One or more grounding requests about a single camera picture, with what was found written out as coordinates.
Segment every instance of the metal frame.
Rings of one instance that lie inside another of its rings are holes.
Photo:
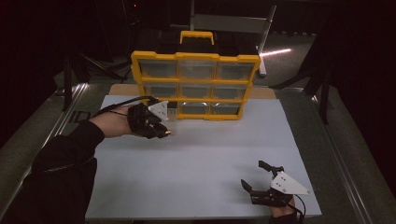
[[[75,108],[75,105],[76,105],[77,101],[80,99],[82,93],[87,89],[87,87],[88,87],[87,83],[78,84],[76,86],[75,90],[73,91],[73,95],[71,96],[70,106],[68,106],[66,109],[63,110],[63,113],[58,118],[58,120],[57,120],[56,124],[54,125],[53,129],[51,130],[51,132],[47,136],[46,140],[42,144],[42,147],[44,147],[44,145],[46,145],[47,142],[52,137],[62,133],[62,131],[64,130],[64,127],[67,124],[67,121],[70,118],[71,112]],[[32,164],[29,165],[27,170],[22,175],[21,180],[20,180],[18,186],[15,188],[14,192],[12,193],[9,201],[7,202],[5,209],[3,211],[0,211],[0,220],[4,217],[4,215],[6,214],[6,211],[11,206],[11,204],[14,201],[15,197],[17,196],[17,194],[20,192],[22,184],[23,184],[23,180],[24,180],[24,178],[26,176],[28,176],[30,174],[31,169],[32,169]]]
[[[190,15],[190,30],[215,30],[215,31],[229,31],[253,33],[262,35],[257,51],[259,55],[262,54],[265,41],[267,39],[271,23],[276,11],[276,5],[272,5],[267,18],[250,18],[250,17],[233,17],[233,16],[218,16],[218,15],[204,15],[195,14],[195,0],[191,0],[191,15]],[[265,77],[267,75],[264,61],[261,58],[261,65],[259,68],[259,76]]]
[[[311,105],[311,109],[315,115],[314,119],[317,121],[318,126],[321,127],[323,132],[325,132],[325,136],[327,141],[331,146],[331,156],[334,162],[334,167],[337,169],[337,172],[341,178],[341,181],[344,185],[346,190],[346,194],[349,198],[349,201],[355,210],[356,217],[361,224],[372,224],[373,219],[367,209],[363,198],[361,197],[361,193],[358,190],[357,184],[353,181],[352,174],[349,172],[347,168],[347,164],[343,159],[343,155],[340,152],[335,140],[332,136],[332,131],[330,130],[329,126],[325,125],[322,119],[322,116],[317,112],[317,105],[320,105],[316,96],[312,98],[313,104]]]

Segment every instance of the yellow storage organizer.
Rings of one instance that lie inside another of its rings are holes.
[[[169,101],[178,119],[241,119],[260,66],[243,34],[146,31],[131,57],[140,95]]]

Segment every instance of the plastic drawer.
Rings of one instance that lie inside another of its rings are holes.
[[[180,114],[207,114],[209,103],[184,102],[180,103]]]
[[[180,83],[180,96],[187,98],[209,98],[211,84]]]
[[[247,85],[213,85],[215,99],[243,99]]]
[[[139,60],[142,77],[176,77],[176,61]]]
[[[254,63],[218,63],[216,79],[249,80]]]
[[[214,115],[237,115],[241,104],[238,103],[212,103],[210,104],[210,114]]]
[[[215,73],[215,62],[179,61],[179,77],[183,79],[212,79]]]
[[[177,102],[168,102],[168,121],[177,120]]]
[[[145,82],[143,84],[146,95],[154,97],[177,97],[176,83]]]

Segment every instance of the table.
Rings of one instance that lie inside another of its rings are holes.
[[[102,107],[131,96],[106,96]],[[283,166],[308,189],[311,182],[277,99],[249,99],[240,120],[165,122],[175,135],[105,139],[87,219],[216,219],[269,217],[253,205],[240,179],[267,190],[263,160]],[[308,217],[321,215],[315,193],[302,196]],[[299,200],[296,206],[303,209]]]

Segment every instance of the black sleeve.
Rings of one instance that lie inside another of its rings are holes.
[[[104,138],[89,121],[52,138],[36,156],[1,223],[84,224],[97,167],[93,156]]]
[[[283,217],[271,217],[270,224],[298,224],[297,220],[297,212],[294,212],[290,215],[286,215]]]

